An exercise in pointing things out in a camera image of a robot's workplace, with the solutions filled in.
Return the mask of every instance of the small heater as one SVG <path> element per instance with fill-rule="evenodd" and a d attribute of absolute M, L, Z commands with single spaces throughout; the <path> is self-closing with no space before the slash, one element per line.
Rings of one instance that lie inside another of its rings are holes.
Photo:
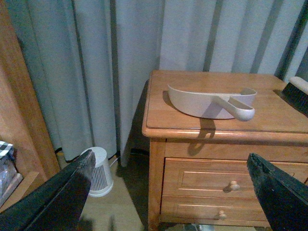
<path fill-rule="evenodd" d="M 107 152 L 101 147 L 91 147 L 84 150 L 82 154 L 87 150 L 92 150 L 96 159 L 89 195 L 92 197 L 105 196 L 111 191 L 114 185 L 108 163 Z"/>

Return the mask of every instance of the floor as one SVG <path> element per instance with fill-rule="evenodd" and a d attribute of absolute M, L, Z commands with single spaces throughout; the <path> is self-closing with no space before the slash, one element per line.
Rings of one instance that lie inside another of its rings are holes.
<path fill-rule="evenodd" d="M 67 165 L 58 156 L 60 166 Z M 88 197 L 79 231 L 147 231 L 149 157 L 131 155 L 127 167 L 111 167 L 114 186 L 103 197 Z M 264 231 L 263 228 L 215 226 L 215 231 Z M 161 231 L 183 231 L 182 224 L 163 224 Z"/>

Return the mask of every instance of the black brush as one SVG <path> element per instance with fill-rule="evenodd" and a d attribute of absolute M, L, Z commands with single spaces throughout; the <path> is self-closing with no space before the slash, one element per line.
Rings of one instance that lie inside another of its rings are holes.
<path fill-rule="evenodd" d="M 308 82 L 292 77 L 282 93 L 293 107 L 308 116 Z"/>

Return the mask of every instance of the scoop handle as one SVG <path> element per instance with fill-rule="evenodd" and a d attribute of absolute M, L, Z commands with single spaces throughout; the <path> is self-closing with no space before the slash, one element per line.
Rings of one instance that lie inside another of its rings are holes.
<path fill-rule="evenodd" d="M 248 106 L 233 97 L 230 97 L 229 100 L 225 100 L 220 96 L 215 96 L 213 101 L 240 121 L 251 120 L 255 115 L 255 109 L 253 107 Z"/>

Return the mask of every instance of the drawer knob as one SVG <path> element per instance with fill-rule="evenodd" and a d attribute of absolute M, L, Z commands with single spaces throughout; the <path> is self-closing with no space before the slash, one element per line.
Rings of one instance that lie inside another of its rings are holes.
<path fill-rule="evenodd" d="M 231 191 L 238 191 L 240 189 L 240 185 L 235 180 L 230 182 L 229 187 Z"/>
<path fill-rule="evenodd" d="M 226 215 L 225 212 L 222 211 L 222 210 L 219 211 L 218 216 L 219 216 L 219 219 L 220 219 L 220 220 L 225 220 L 225 219 L 227 218 L 227 215 Z"/>

